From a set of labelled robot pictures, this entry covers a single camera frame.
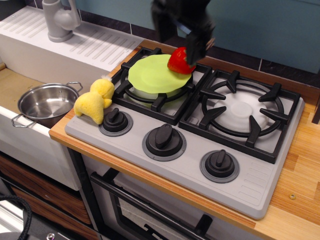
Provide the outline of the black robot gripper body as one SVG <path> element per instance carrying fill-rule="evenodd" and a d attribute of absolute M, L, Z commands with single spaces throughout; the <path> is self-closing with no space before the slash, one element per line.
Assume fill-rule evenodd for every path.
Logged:
<path fill-rule="evenodd" d="M 153 0 L 151 3 L 151 17 L 153 13 L 163 13 L 170 16 L 171 21 L 186 35 L 191 32 L 209 35 L 208 49 L 214 45 L 212 37 L 215 24 L 207 12 L 208 0 Z"/>

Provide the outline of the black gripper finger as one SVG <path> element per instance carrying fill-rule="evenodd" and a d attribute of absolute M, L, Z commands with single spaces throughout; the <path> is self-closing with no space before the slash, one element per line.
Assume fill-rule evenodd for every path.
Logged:
<path fill-rule="evenodd" d="M 164 43 L 177 35 L 177 27 L 169 15 L 154 12 L 152 14 L 152 20 L 159 42 Z"/>
<path fill-rule="evenodd" d="M 207 33 L 191 32 L 186 37 L 186 60 L 189 65 L 206 56 L 209 35 Z"/>

